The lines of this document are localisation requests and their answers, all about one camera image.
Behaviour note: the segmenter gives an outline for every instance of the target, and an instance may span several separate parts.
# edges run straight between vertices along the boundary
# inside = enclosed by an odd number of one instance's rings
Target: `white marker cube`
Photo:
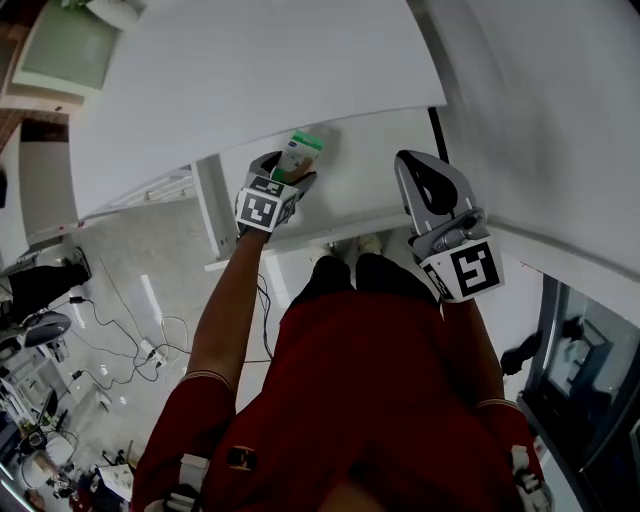
[[[272,232],[293,213],[298,189],[257,174],[248,174],[238,194],[236,221]]]
[[[491,236],[429,256],[420,267],[444,302],[464,302],[504,284],[500,250]]]

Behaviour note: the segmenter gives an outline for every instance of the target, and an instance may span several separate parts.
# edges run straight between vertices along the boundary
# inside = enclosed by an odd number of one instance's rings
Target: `tiled floor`
[[[394,234],[389,254],[402,264],[413,265],[409,253],[401,245],[403,236],[402,233]],[[152,344],[159,345],[162,343],[160,319],[163,316],[179,317],[187,325],[188,336],[185,340],[184,327],[179,321],[168,319],[165,321],[167,341],[177,346],[183,346],[186,341],[186,346],[191,346],[200,315],[220,277],[220,272],[204,271],[204,266],[211,263],[212,253],[195,200],[123,212],[77,232],[69,243],[84,249],[93,270],[92,279],[73,293],[95,301],[101,321],[116,319],[137,342],[144,336]],[[45,255],[41,263],[57,257],[58,253],[52,251]],[[499,354],[519,344],[536,329],[542,290],[542,276],[538,272],[506,257],[504,266],[507,286],[478,300]],[[307,249],[267,258],[261,263],[261,272],[269,283],[272,297],[267,329],[272,347],[279,320],[291,299],[306,284],[311,268],[311,251]],[[91,372],[105,386],[112,378],[124,381],[131,376],[131,359],[93,350],[77,336],[95,347],[133,355],[133,343],[115,325],[98,325],[88,303],[77,309],[65,305],[60,311],[74,320],[73,332],[66,336],[70,355],[59,365],[65,382],[68,383],[70,373],[78,369]],[[249,360],[266,359],[262,314],[257,301],[247,354]],[[176,353],[169,354],[169,364],[160,369],[157,381],[148,382],[136,375],[131,383],[114,384],[107,392],[113,404],[109,413],[100,419],[100,434],[90,439],[93,453],[99,453],[103,448],[109,451],[126,448],[131,439],[135,451],[142,451],[169,395],[167,388],[172,389],[184,373],[187,356],[180,356],[171,365],[176,357]],[[238,409],[259,393],[268,365],[245,365],[237,398]],[[155,378],[152,364],[141,371]],[[526,370],[512,377],[507,382],[507,395],[515,397],[525,379]],[[72,397],[79,400],[91,385],[90,377],[83,375],[71,386]]]

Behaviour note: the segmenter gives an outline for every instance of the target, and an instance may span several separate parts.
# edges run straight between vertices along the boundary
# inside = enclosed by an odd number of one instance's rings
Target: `red sleeve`
[[[513,446],[524,446],[529,456],[529,469],[540,480],[544,480],[540,461],[533,448],[533,436],[517,405],[506,400],[487,400],[478,404],[474,413],[507,460],[511,460]]]
[[[164,499],[179,482],[185,453],[211,459],[234,416],[235,398],[224,379],[197,372],[178,384],[136,468],[131,510],[143,512]]]

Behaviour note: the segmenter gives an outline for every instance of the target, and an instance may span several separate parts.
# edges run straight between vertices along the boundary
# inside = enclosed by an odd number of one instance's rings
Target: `white pot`
[[[138,21],[138,13],[122,0],[91,0],[87,4],[93,14],[120,30],[128,31]]]

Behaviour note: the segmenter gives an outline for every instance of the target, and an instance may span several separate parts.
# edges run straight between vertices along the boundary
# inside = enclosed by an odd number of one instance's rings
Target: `white cable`
[[[168,349],[167,349],[167,359],[169,358],[169,350],[171,350],[171,344],[167,341],[167,335],[164,332],[164,321],[165,320],[178,320],[179,322],[182,322],[182,325],[184,326],[184,350],[188,350],[188,345],[189,345],[189,328],[187,327],[187,323],[180,317],[177,316],[163,316],[162,317],[162,321],[160,322],[160,330],[162,331],[162,338],[164,339],[164,342],[168,345]],[[171,393],[171,389],[169,389],[167,387],[167,374],[171,371],[171,369],[173,368],[173,365],[176,364],[176,361],[178,359],[180,359],[183,355],[183,352],[177,351],[178,352],[178,357],[176,357],[171,364],[169,365],[169,368],[167,368],[167,370],[164,372],[164,374],[162,375],[162,382],[164,384],[164,389],[166,389],[169,393]]]

